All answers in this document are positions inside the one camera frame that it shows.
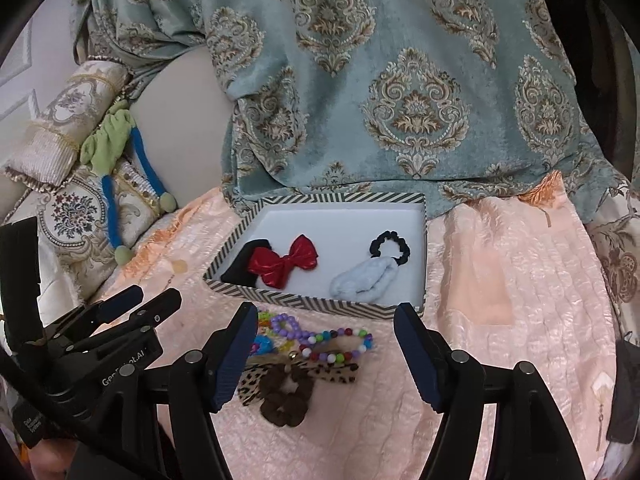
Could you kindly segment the person's left hand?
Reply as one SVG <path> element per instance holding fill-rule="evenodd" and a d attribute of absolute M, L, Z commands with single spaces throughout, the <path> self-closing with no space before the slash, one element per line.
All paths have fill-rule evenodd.
<path fill-rule="evenodd" d="M 32 475 L 36 480 L 64 480 L 76 448 L 73 440 L 41 440 L 28 451 Z"/>

